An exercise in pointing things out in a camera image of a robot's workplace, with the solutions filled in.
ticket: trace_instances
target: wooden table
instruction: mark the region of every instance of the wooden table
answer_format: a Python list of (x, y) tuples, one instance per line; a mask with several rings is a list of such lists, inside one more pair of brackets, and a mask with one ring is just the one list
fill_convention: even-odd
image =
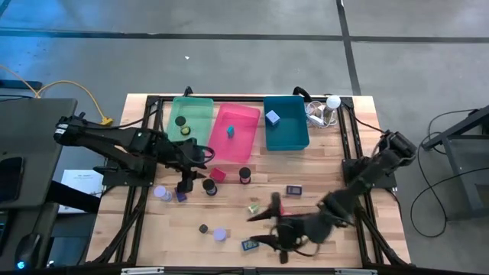
[[(147, 94), (129, 94), (121, 124), (135, 121), (143, 116)], [(365, 123), (378, 127), (374, 100), (370, 96), (353, 97), (357, 117)], [(243, 102), (242, 104), (262, 111), (261, 102)], [(215, 102), (214, 118), (219, 110)], [(164, 106), (164, 125), (167, 127), (171, 102)], [(345, 119), (349, 129), (348, 117)], [(365, 155), (370, 155), (380, 134), (358, 124), (361, 145)], [(149, 196), (141, 233), (138, 253), (138, 266), (191, 266), (191, 267), (360, 267), (358, 241), (354, 227), (335, 228), (331, 236), (321, 246), (314, 258), (290, 254), (288, 264), (281, 265), (277, 256), (267, 245), (243, 252), (241, 241), (252, 235), (268, 234), (271, 221), (246, 222), (250, 217), (247, 207), (258, 203), (261, 211), (266, 209), (272, 192), (284, 195), (285, 186), (301, 184), (303, 194), (300, 199), (283, 196), (286, 212), (316, 212), (314, 206), (328, 191), (342, 188), (344, 183), (340, 169), (343, 156), (339, 126), (318, 129), (309, 128), (309, 146), (302, 151), (270, 152), (265, 147), (264, 119), (261, 119), (254, 139), (251, 159), (246, 167), (252, 172), (252, 184), (241, 185), (238, 170), (242, 164), (226, 163), (214, 160), (205, 171), (208, 175), (213, 167), (219, 167), (227, 173), (226, 181), (219, 184), (216, 196), (207, 196), (201, 180), (194, 182), (194, 190), (187, 194), (186, 202), (162, 202)], [(352, 155), (355, 149), (351, 146)], [(173, 189), (180, 175), (159, 166), (155, 184)], [(113, 239), (121, 226), (127, 187), (116, 187), (101, 201), (99, 214), (90, 241), (87, 260), (99, 256)], [(403, 225), (397, 204), (391, 195), (381, 189), (371, 193), (377, 226), (392, 248), (406, 262), (410, 262), (404, 237)], [(228, 232), (225, 242), (216, 242), (212, 232), (203, 235), (199, 226), (206, 224), (212, 230), (224, 227)], [(366, 234), (369, 256), (374, 259), (371, 237)], [(132, 231), (128, 234), (125, 257), (130, 251)], [(306, 253), (314, 252), (315, 246), (308, 244), (303, 248)]]

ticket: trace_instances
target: yellow object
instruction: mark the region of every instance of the yellow object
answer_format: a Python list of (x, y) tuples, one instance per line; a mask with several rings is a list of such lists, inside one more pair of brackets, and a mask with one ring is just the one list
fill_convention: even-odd
[(95, 99), (95, 97), (93, 97), (92, 93), (87, 88), (81, 86), (80, 84), (78, 84), (76, 82), (69, 81), (69, 80), (55, 81), (55, 82), (52, 82), (51, 84), (48, 84), (48, 85), (40, 88), (39, 91), (36, 92), (36, 90), (34, 88), (32, 88), (32, 86), (30, 86), (29, 83), (27, 83), (27, 81), (25, 81), (17, 73), (13, 72), (12, 70), (10, 70), (9, 68), (7, 68), (6, 66), (3, 66), (3, 65), (0, 65), (0, 68), (6, 70), (7, 72), (13, 74), (15, 77), (17, 77), (19, 80), (21, 80), (34, 93), (34, 97), (37, 98), (37, 99), (40, 99), (40, 94), (45, 89), (47, 89), (47, 88), (49, 88), (51, 86), (54, 86), (56, 84), (67, 83), (67, 84), (75, 85), (75, 86), (81, 88), (83, 91), (85, 91), (90, 96), (90, 98), (92, 99), (93, 103), (95, 104), (95, 107), (99, 111), (100, 116), (102, 116), (102, 122), (100, 123), (101, 125), (108, 125), (108, 126), (110, 126), (112, 124), (112, 122), (114, 122), (114, 120), (112, 118), (107, 118), (106, 116), (104, 116), (104, 114), (102, 113), (102, 110), (99, 107), (99, 104), (98, 104), (97, 100)]

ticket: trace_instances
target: concrete floor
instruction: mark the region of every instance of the concrete floor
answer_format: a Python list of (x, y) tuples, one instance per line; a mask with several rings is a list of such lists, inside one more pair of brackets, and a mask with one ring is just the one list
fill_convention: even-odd
[[(350, 35), (489, 37), (489, 2), (485, 0), (344, 0), (344, 5)], [(334, 0), (11, 0), (0, 17), (0, 31), (342, 35), (339, 22)], [(437, 114), (489, 102), (487, 44), (355, 42), (351, 47), (361, 94), (374, 97), (382, 128), (401, 131), (416, 144)], [(129, 92), (183, 92), (185, 86), (192, 86), (201, 93), (278, 94), (302, 86), (313, 94), (353, 94), (341, 41), (3, 36), (0, 53), (0, 63), (26, 79), (82, 83), (116, 121)], [(0, 72), (0, 78), (7, 77)], [(45, 96), (76, 97), (77, 111), (99, 120), (89, 98), (76, 87), (54, 87)], [(463, 117), (441, 118), (433, 129), (445, 129)], [(421, 158), (433, 183), (452, 175), (444, 157), (422, 152)], [(66, 148), (55, 179), (60, 180), (64, 169), (89, 169), (102, 161), (82, 148)], [(419, 168), (415, 164), (403, 168), (396, 177), (413, 263), (488, 273), (489, 219), (452, 222), (441, 237), (424, 238), (409, 220), (410, 204), (426, 186)], [(457, 183), (438, 188), (447, 212), (462, 207)], [(421, 198), (414, 211), (423, 232), (441, 228), (442, 213), (430, 194)], [(64, 219), (63, 226), (72, 226), (70, 220)], [(76, 262), (76, 256), (67, 260), (59, 254), (53, 258), (65, 264)]]

